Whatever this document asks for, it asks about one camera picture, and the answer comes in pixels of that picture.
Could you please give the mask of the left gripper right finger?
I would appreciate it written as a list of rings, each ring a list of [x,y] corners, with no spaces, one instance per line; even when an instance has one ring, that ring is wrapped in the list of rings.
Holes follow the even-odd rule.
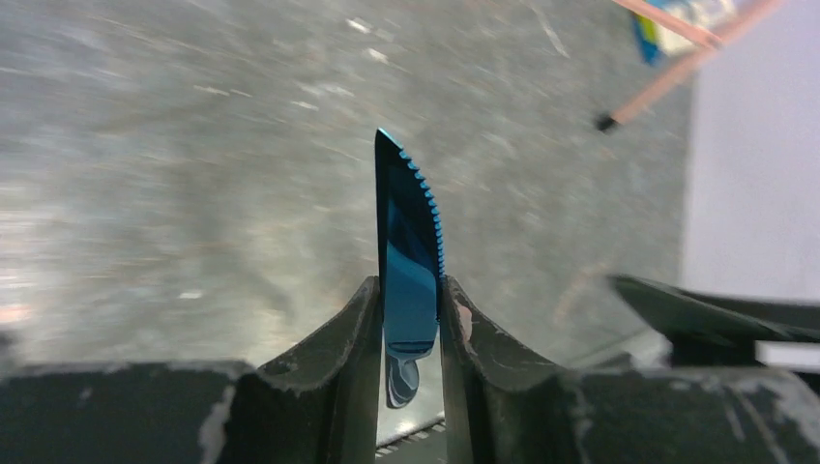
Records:
[[[819,376],[773,366],[568,369],[440,294],[452,463],[815,463]]]

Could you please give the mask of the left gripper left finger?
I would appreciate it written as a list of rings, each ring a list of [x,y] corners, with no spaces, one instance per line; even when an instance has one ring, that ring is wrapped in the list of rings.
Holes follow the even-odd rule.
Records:
[[[368,277],[344,309],[261,366],[53,363],[1,381],[5,463],[371,463],[382,312]]]

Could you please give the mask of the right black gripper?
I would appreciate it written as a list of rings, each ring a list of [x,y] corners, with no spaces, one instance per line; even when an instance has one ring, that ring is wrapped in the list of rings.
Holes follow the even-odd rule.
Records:
[[[633,275],[610,275],[619,297],[670,343],[666,363],[679,366],[773,365],[819,373],[819,305],[754,301],[685,290]],[[759,342],[804,345],[809,362],[764,361]]]

